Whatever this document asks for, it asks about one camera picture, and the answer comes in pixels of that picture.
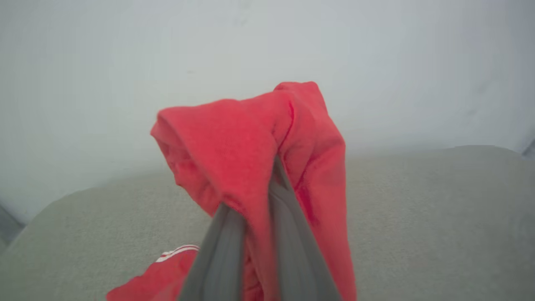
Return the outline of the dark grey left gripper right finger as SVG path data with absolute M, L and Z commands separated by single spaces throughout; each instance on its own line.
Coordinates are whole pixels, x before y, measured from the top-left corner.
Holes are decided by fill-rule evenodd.
M 269 201 L 280 299 L 340 301 L 342 297 L 279 156 L 273 164 Z

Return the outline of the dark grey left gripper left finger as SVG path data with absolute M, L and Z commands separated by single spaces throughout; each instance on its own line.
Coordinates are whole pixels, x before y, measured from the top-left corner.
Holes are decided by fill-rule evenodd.
M 220 204 L 189 269 L 179 301 L 241 301 L 246 225 L 244 218 Z

